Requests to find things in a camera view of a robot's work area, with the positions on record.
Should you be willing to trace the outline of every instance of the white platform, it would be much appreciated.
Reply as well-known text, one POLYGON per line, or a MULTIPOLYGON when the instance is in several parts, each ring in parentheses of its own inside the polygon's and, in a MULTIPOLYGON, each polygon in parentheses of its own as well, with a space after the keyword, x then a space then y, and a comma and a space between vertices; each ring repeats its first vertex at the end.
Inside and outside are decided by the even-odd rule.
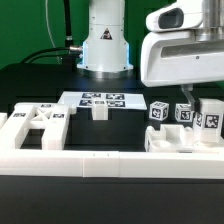
MULTIPOLYGON (((0 144, 0 175, 224 179, 223 150, 191 154, 62 150, 68 117, 75 107, 72 108, 58 104, 17 104, 14 113, 0 129, 1 141, 8 142, 5 146, 0 144), (44 142, 52 143, 50 148, 19 149, 28 128, 46 131, 52 128, 51 125, 57 127, 54 126, 55 130, 52 129, 44 139, 44 142), (58 136, 53 134, 55 131, 60 132, 60 138, 57 138, 60 143, 53 139, 58 136), (17 136, 19 141, 12 141, 17 136)), ((2 114, 2 119, 6 120, 6 114, 2 114)))

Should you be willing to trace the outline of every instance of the white cube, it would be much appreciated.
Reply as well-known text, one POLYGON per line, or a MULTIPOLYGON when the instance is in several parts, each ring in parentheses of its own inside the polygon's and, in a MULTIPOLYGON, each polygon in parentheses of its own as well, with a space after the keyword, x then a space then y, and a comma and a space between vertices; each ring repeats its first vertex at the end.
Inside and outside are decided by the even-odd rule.
POLYGON ((149 118, 163 121, 168 117, 169 104, 163 102, 154 102, 150 104, 149 118))
POLYGON ((201 110, 194 119, 194 132, 197 141, 219 142, 224 102, 215 99, 200 99, 201 110))
POLYGON ((175 118, 179 122, 192 122, 194 112, 188 104, 176 104, 175 118))
POLYGON ((92 98, 92 117, 93 120, 108 120, 108 105, 106 100, 92 98))

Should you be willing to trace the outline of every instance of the black tabletop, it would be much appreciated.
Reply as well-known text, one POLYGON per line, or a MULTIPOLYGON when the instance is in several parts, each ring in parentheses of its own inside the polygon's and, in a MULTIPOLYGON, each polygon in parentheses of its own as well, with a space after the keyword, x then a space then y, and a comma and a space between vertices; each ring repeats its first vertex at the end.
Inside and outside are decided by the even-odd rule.
MULTIPOLYGON (((176 103, 186 103, 179 86, 146 88, 138 70, 132 76, 96 80, 60 65, 13 64, 0 71, 0 112, 18 102, 56 103, 63 91, 138 93, 150 103, 170 104, 163 122, 149 110, 115 110, 108 121, 93 121, 89 109, 71 117, 67 150, 144 151, 148 125, 175 123, 176 103)), ((194 86, 195 98, 223 99, 215 83, 194 86)), ((40 147, 29 133, 24 148, 40 147)), ((0 176, 1 223, 224 223, 223 180, 119 179, 0 176)))

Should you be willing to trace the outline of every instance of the green wall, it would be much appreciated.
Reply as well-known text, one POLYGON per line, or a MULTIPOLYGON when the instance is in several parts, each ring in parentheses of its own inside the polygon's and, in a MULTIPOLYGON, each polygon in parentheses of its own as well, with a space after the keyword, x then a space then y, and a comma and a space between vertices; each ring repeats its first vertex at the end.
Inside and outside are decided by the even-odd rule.
MULTIPOLYGON (((89 0, 70 0, 75 44, 88 35, 89 0)), ((130 44, 130 62, 139 66, 146 16, 174 0, 126 0, 125 38, 130 44)), ((63 0, 49 0, 49 16, 56 46, 64 46, 63 0)), ((45 20, 45 0, 0 1, 0 68, 18 63, 32 52, 51 48, 45 20)), ((56 63, 55 59, 39 61, 56 63)))

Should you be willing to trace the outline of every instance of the white block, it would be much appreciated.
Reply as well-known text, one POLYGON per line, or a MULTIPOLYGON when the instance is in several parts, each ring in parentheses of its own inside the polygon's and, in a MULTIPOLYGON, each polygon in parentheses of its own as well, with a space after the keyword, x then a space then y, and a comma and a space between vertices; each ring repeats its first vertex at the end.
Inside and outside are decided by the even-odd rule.
POLYGON ((160 130, 148 127, 145 133, 145 150, 150 153, 210 153, 224 151, 224 140, 205 144, 195 137, 197 133, 183 125, 161 125, 160 130))
POLYGON ((106 100, 92 98, 92 117, 93 120, 108 120, 108 105, 106 100))
POLYGON ((66 105, 55 105, 44 131, 43 150, 63 150, 69 124, 70 109, 66 105))
POLYGON ((118 177, 119 152, 86 152, 83 177, 118 177))
POLYGON ((224 156, 188 153, 120 153, 120 178, 223 179, 224 156))
POLYGON ((223 123, 224 102, 200 99, 201 110, 196 114, 193 129, 201 142, 219 142, 223 123))
POLYGON ((193 114, 188 104, 176 104, 175 118, 178 122, 192 122, 193 114))
POLYGON ((0 129, 7 121, 7 113, 0 113, 0 129))
POLYGON ((83 176, 83 152, 1 150, 0 175, 83 176))
POLYGON ((29 131, 28 122, 35 114, 35 107, 18 107, 0 130, 0 149, 19 149, 29 131))
POLYGON ((169 104, 164 102, 154 102, 150 104, 149 118, 163 121, 168 117, 169 104))

